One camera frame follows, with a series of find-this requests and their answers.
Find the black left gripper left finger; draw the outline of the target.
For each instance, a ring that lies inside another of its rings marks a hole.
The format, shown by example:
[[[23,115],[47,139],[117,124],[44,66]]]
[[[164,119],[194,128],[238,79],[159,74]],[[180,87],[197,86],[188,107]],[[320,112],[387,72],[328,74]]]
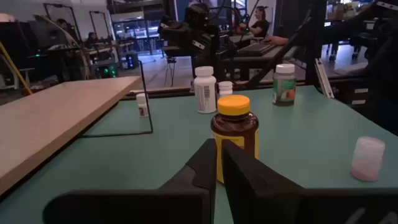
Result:
[[[166,224],[214,224],[216,196],[216,143],[207,139],[160,190],[170,192]]]

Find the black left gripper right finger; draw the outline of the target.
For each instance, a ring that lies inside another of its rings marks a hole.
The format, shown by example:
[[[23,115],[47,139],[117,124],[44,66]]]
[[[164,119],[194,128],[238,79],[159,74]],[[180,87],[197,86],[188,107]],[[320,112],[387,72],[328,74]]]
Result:
[[[296,224],[301,186],[222,141],[224,187],[234,224]]]

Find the amber bottle yellow cap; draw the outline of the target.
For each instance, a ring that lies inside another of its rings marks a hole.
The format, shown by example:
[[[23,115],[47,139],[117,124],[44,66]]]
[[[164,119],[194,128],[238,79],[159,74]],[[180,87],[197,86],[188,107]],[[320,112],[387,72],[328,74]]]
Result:
[[[227,139],[256,159],[259,157],[259,120],[251,112],[250,99],[244,95],[226,95],[217,101],[218,113],[211,119],[216,141],[216,178],[223,183],[222,141]]]

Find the tall white bottle purple label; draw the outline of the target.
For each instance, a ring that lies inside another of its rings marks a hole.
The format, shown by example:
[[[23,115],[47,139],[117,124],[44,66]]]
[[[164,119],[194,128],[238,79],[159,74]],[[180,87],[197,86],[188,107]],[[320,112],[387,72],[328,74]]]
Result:
[[[193,81],[197,111],[199,113],[214,113],[216,111],[216,78],[213,67],[202,66],[195,69],[196,78]]]

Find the white melatonin bottle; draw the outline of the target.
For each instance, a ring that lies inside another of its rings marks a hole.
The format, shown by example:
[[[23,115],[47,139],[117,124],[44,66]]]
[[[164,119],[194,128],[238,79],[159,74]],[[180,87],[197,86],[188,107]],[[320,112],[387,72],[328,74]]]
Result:
[[[223,81],[218,84],[219,97],[233,94],[233,83],[231,81]]]

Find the small white bottle red label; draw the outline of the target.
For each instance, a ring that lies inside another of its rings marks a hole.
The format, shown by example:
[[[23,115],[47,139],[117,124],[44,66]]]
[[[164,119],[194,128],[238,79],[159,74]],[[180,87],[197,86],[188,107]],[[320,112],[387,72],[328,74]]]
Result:
[[[147,96],[145,93],[139,93],[136,95],[136,101],[139,109],[139,114],[142,117],[147,117],[149,115]]]

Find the green label jar white lid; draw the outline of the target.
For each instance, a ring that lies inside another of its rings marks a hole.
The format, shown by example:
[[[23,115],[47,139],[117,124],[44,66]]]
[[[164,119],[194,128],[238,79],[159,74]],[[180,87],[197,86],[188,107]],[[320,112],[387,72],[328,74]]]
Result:
[[[295,101],[295,65],[291,63],[278,64],[273,75],[273,100],[277,106],[291,106]]]

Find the small translucent pill vial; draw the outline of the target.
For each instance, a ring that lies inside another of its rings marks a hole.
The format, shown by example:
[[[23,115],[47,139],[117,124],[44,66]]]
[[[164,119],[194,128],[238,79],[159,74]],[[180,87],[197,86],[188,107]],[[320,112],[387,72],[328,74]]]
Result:
[[[358,138],[351,163],[351,175],[365,182],[377,181],[385,148],[385,142],[380,139],[370,136]]]

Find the wooden shelf black metal legs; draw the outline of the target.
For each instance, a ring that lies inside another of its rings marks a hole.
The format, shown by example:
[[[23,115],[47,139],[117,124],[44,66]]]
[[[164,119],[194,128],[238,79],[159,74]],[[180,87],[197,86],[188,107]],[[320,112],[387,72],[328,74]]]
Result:
[[[64,82],[0,106],[0,196],[119,100],[144,75]]]

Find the black device green lights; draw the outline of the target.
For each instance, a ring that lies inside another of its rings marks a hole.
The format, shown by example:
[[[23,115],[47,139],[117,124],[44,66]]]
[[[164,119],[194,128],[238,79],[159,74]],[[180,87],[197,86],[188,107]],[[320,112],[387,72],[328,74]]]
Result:
[[[115,64],[103,65],[98,68],[100,78],[116,78],[118,77],[118,70]]]

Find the black keyboard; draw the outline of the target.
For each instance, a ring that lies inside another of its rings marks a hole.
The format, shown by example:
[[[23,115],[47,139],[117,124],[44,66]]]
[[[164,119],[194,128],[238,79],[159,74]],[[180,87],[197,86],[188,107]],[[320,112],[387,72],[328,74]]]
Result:
[[[277,46],[273,44],[254,43],[238,50],[239,57],[261,57]]]

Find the silver aluminium bar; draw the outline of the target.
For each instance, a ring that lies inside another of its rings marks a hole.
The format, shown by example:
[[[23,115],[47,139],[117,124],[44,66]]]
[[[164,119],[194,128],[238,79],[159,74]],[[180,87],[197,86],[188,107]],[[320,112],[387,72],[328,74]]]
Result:
[[[320,58],[315,59],[315,69],[317,72],[320,88],[322,89],[322,93],[327,98],[335,98],[332,87],[331,87],[329,79],[328,79],[328,76],[326,74],[324,65]]]

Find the yellow pole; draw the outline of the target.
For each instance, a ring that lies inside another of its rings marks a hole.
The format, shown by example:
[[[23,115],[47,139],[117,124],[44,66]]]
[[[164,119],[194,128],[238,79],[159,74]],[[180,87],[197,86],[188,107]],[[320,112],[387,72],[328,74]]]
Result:
[[[5,56],[7,62],[9,63],[9,65],[11,66],[11,70],[14,72],[15,75],[17,75],[18,79],[22,82],[24,88],[27,90],[27,92],[31,95],[33,94],[32,90],[30,89],[30,87],[28,86],[25,78],[22,77],[19,69],[16,67],[16,65],[14,64],[14,62],[12,61],[10,55],[8,54],[7,50],[5,49],[4,45],[2,44],[2,42],[0,41],[0,50],[2,52],[2,54]]]

